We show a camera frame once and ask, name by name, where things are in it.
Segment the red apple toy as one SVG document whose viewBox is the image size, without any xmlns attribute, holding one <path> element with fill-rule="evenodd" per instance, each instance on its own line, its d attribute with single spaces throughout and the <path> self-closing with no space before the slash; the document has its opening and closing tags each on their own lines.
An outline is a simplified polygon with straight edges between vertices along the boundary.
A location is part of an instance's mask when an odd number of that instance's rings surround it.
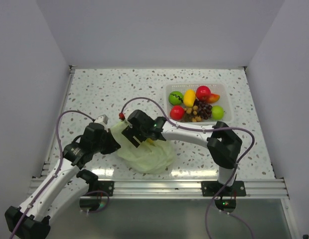
<svg viewBox="0 0 309 239">
<path fill-rule="evenodd" d="M 207 86 L 199 86 L 196 90 L 196 97 L 200 101 L 207 100 L 211 95 L 211 90 Z"/>
</svg>

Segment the yellow mango toy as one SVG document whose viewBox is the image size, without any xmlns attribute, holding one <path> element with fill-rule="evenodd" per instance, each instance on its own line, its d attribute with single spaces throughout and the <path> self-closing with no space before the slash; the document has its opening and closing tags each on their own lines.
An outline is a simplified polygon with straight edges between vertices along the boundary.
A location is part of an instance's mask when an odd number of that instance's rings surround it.
<svg viewBox="0 0 309 239">
<path fill-rule="evenodd" d="M 188 108 L 193 107 L 195 100 L 196 100 L 196 93 L 192 89 L 187 90 L 183 95 L 183 104 Z"/>
</svg>

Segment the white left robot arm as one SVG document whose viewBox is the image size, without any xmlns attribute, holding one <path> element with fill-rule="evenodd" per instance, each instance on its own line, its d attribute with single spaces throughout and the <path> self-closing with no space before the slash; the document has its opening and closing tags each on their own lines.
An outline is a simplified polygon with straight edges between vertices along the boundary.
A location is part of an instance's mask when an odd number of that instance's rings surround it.
<svg viewBox="0 0 309 239">
<path fill-rule="evenodd" d="M 107 155 L 121 146 L 112 132 L 99 122 L 86 126 L 82 135 L 60 150 L 60 158 L 33 193 L 18 207 L 10 206 L 4 216 L 11 232 L 10 237 L 20 239 L 44 239 L 48 236 L 54 215 L 66 205 L 54 201 L 69 182 L 75 181 L 74 189 L 66 200 L 80 196 L 110 198 L 107 186 L 98 182 L 98 176 L 85 169 L 96 154 Z"/>
</svg>

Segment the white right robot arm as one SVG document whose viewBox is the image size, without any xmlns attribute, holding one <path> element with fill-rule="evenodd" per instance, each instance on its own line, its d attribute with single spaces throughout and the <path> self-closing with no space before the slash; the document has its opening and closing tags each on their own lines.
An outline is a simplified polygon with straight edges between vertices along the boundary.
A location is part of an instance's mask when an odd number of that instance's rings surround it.
<svg viewBox="0 0 309 239">
<path fill-rule="evenodd" d="M 215 125 L 189 127 L 184 123 L 167 120 L 165 117 L 152 119 L 141 110 L 119 113 L 119 119 L 128 124 L 122 135 L 135 147 L 150 139 L 182 141 L 208 149 L 213 161 L 219 166 L 218 192 L 226 196 L 234 191 L 235 167 L 242 140 L 226 123 L 218 121 Z"/>
</svg>

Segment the dark red grape bunch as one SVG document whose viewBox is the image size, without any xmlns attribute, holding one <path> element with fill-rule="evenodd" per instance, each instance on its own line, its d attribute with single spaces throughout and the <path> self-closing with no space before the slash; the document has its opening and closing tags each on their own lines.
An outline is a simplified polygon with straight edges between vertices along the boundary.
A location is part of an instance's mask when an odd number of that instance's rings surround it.
<svg viewBox="0 0 309 239">
<path fill-rule="evenodd" d="M 205 101 L 199 100 L 195 100 L 194 105 L 199 107 L 199 115 L 202 120 L 208 120 L 211 118 L 212 105 L 206 103 Z"/>
</svg>

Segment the light green plastic bag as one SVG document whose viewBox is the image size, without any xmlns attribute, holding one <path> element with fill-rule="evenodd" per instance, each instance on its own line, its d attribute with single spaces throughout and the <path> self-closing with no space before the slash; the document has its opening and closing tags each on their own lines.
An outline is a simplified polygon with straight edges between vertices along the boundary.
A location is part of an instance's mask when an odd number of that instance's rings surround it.
<svg viewBox="0 0 309 239">
<path fill-rule="evenodd" d="M 126 128 L 121 122 L 112 126 L 110 131 L 121 146 L 116 154 L 123 159 L 127 166 L 139 173 L 161 174 L 175 160 L 175 151 L 168 141 L 154 141 L 156 147 L 150 145 L 147 140 L 135 148 L 123 135 Z"/>
</svg>

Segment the brown longan bunch toy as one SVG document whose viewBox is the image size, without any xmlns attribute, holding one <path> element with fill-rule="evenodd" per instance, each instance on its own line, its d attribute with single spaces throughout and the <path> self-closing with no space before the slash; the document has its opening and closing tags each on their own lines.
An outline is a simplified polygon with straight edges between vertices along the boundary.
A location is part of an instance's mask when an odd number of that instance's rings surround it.
<svg viewBox="0 0 309 239">
<path fill-rule="evenodd" d="M 183 122 L 201 122 L 202 118 L 199 115 L 199 107 L 184 108 Z"/>
</svg>

